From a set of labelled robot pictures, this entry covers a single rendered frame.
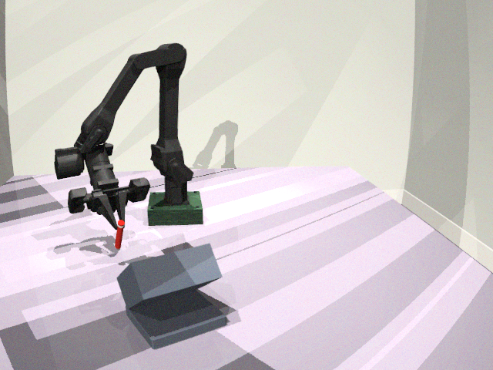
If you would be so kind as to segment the dark red peg with white band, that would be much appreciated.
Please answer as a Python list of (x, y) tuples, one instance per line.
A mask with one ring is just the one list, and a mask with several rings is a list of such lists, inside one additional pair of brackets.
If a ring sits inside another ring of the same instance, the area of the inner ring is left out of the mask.
[(125, 226), (124, 220), (119, 220), (118, 221), (118, 225), (117, 225), (117, 233), (116, 233), (116, 240), (115, 240), (115, 242), (116, 242), (115, 247), (117, 249), (120, 249), (121, 248), (122, 232), (123, 232), (124, 226)]

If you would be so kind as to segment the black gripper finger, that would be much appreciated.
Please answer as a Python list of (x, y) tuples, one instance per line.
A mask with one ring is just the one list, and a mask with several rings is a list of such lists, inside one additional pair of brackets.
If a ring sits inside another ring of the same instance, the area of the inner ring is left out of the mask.
[(114, 208), (117, 210), (120, 220), (125, 222), (125, 209), (129, 200), (130, 190), (118, 192)]
[(117, 230), (117, 223), (108, 200), (107, 194), (93, 197), (92, 212), (101, 213), (104, 218)]

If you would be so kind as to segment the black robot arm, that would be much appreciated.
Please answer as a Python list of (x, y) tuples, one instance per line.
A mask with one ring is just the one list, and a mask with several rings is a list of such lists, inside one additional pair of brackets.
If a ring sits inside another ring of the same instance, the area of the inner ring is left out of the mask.
[(114, 145), (106, 141), (116, 112), (142, 71), (155, 66), (160, 80), (159, 139), (156, 145), (150, 145), (150, 159), (164, 176), (164, 205), (189, 205), (187, 181), (192, 180), (194, 172), (184, 164), (178, 139), (179, 79), (185, 69), (186, 51), (182, 44), (171, 43), (131, 55), (100, 105), (83, 121), (74, 147), (55, 150), (57, 179), (80, 176), (85, 163), (89, 172), (95, 163), (109, 162)]

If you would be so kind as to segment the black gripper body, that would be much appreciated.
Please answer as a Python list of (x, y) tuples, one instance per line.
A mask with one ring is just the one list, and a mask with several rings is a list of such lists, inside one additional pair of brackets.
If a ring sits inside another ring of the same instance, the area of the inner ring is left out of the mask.
[(118, 192), (130, 190), (129, 201), (135, 203), (143, 201), (151, 187), (145, 177), (131, 179), (127, 187), (119, 187), (119, 180), (113, 173), (113, 165), (106, 161), (101, 161), (92, 165), (89, 169), (90, 184), (93, 186), (91, 193), (87, 193), (85, 187), (70, 189), (68, 195), (69, 213), (81, 213), (85, 209), (85, 203), (93, 204), (93, 197), (107, 194), (108, 200), (114, 199)]

